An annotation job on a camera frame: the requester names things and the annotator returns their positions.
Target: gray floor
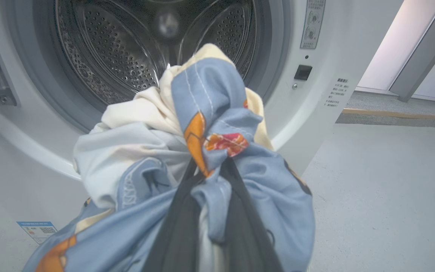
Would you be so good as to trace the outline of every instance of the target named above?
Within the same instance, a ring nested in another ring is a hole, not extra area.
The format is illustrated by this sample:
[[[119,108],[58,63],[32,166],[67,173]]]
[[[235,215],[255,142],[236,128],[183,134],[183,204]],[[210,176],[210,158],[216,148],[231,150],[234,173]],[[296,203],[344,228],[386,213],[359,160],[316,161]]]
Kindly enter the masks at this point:
[[[397,96],[362,91],[354,91],[346,107],[361,110],[435,115],[435,101],[411,98],[407,103],[404,103],[397,100]]]
[[[435,128],[336,124],[303,178],[311,272],[435,271]]]

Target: black object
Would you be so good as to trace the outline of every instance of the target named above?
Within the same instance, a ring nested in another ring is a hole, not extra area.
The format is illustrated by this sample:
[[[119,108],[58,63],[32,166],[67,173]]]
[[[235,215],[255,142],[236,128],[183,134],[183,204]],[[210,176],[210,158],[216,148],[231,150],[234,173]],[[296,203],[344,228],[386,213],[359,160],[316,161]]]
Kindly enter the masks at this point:
[[[196,270],[199,242],[199,205],[191,189],[204,180],[192,160],[179,184],[166,219],[145,261],[142,272],[192,272]]]
[[[192,176],[195,169],[196,164],[192,161],[154,241],[143,272],[196,271],[201,209],[190,191],[204,181],[204,176],[200,172]],[[226,241],[221,245],[225,254],[225,272],[283,271],[233,159],[225,160],[221,176],[232,187]]]
[[[313,67],[300,64],[295,74],[297,80],[307,80]]]

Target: red floral pattern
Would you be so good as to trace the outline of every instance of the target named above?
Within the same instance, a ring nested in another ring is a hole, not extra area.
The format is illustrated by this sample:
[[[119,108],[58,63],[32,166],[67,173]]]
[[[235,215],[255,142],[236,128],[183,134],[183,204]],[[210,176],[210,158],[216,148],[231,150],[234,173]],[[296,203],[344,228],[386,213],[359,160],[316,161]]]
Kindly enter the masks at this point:
[[[241,153],[249,143],[241,133],[212,134],[204,143],[206,150],[228,150],[228,156],[234,157]]]

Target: blue sticker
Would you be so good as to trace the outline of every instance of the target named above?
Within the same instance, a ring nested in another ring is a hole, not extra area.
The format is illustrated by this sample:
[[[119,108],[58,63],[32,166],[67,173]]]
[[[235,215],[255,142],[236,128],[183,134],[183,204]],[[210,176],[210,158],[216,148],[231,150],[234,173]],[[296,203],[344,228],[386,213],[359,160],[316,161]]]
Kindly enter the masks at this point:
[[[48,237],[57,232],[57,228],[49,221],[46,222],[17,222],[26,233],[38,244],[45,242]]]

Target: orange pattern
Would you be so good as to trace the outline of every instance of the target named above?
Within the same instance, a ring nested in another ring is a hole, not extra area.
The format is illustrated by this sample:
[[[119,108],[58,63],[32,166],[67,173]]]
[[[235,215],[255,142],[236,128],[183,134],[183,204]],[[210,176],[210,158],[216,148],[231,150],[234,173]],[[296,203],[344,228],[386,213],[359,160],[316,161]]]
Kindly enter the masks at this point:
[[[204,174],[205,177],[209,177],[212,172],[206,167],[204,157],[202,156],[202,144],[204,143],[204,130],[206,128],[206,120],[201,112],[196,115],[189,122],[186,131],[184,131],[184,138],[189,149],[192,158],[196,162],[197,166]]]
[[[249,145],[241,133],[212,134],[205,142],[206,150],[228,150],[228,156],[234,157]]]
[[[65,252],[75,244],[76,236],[73,235],[54,246],[40,260],[40,263],[36,267],[36,272],[64,272],[63,268],[66,265]]]

